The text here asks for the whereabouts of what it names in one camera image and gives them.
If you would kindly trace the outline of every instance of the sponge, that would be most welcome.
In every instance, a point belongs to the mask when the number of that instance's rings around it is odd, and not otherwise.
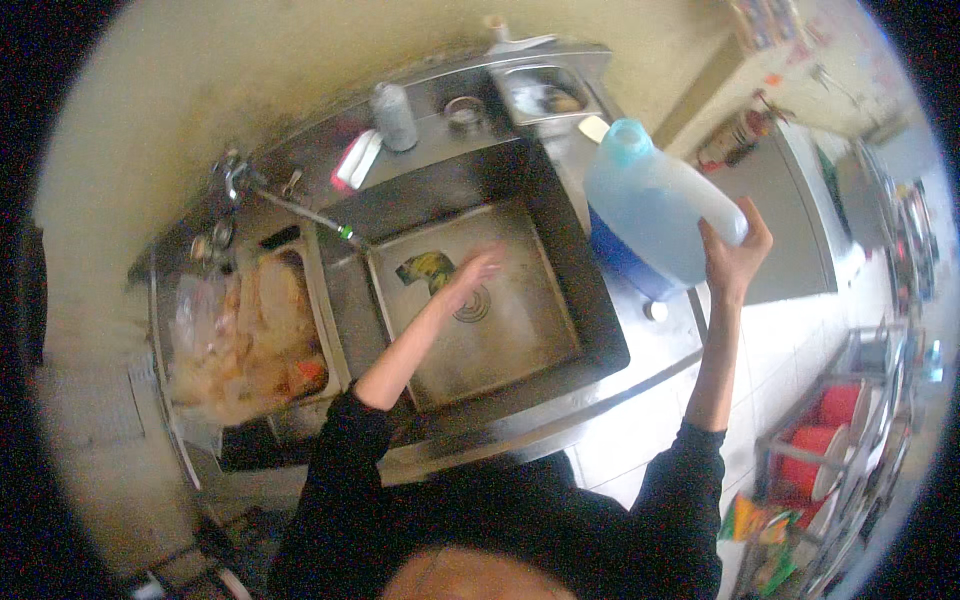
[[[599,144],[603,136],[610,130],[610,126],[607,125],[603,119],[593,114],[581,121],[577,125],[577,129],[583,132],[586,137],[589,137]]]

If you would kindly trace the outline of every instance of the sleeve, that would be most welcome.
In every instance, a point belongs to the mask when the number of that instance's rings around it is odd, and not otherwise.
[[[376,462],[389,442],[386,413],[360,402],[352,384],[330,404],[274,560],[275,597],[368,595],[385,545]]]
[[[707,432],[684,421],[673,445],[647,467],[630,511],[625,572],[655,589],[652,597],[712,599],[719,592],[716,536],[725,436],[726,431]]]

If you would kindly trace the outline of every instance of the hand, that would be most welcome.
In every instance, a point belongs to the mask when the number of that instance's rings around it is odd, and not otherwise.
[[[451,315],[471,299],[473,290],[500,273],[505,253],[502,242],[480,244],[470,250],[453,279],[437,293]]]
[[[707,254],[707,286],[714,304],[722,302],[743,306],[751,279],[774,245],[774,236],[763,223],[754,202],[749,198],[738,198],[736,205],[750,225],[747,237],[740,246],[725,242],[705,220],[701,219],[698,224]]]

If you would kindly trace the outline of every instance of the faucet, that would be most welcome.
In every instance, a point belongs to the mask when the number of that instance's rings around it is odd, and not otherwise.
[[[240,206],[240,203],[243,202],[244,196],[248,194],[254,194],[255,196],[260,197],[267,202],[289,210],[290,212],[309,219],[315,223],[319,223],[326,228],[329,228],[337,233],[337,237],[345,242],[351,244],[354,248],[361,252],[367,250],[367,244],[360,237],[353,234],[353,228],[349,225],[340,225],[330,219],[327,219],[325,216],[310,210],[306,206],[301,204],[293,203],[288,200],[280,198],[276,194],[268,191],[267,178],[263,177],[256,169],[253,168],[253,165],[249,161],[240,156],[240,151],[233,148],[227,151],[224,157],[213,165],[213,172],[220,177],[224,178],[224,191],[227,193],[227,197],[233,203],[234,208]],[[293,192],[291,188],[300,179],[302,171],[299,169],[294,171],[294,175],[290,178],[290,182],[284,186],[284,196],[287,198],[293,197]]]
[[[484,19],[484,22],[487,29],[493,32],[493,39],[495,40],[495,44],[487,51],[487,56],[527,50],[557,40],[557,37],[553,34],[527,37],[526,39],[510,39],[510,29],[507,28],[507,21],[502,16],[488,16]]]

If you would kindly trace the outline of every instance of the black long-sleeve shirt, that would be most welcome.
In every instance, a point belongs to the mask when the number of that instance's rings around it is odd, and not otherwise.
[[[578,598],[714,598],[724,435],[684,422],[630,511],[576,489],[556,455],[384,488],[385,413],[351,388],[330,405],[271,587],[277,598],[372,598],[416,551],[456,544],[532,564]]]

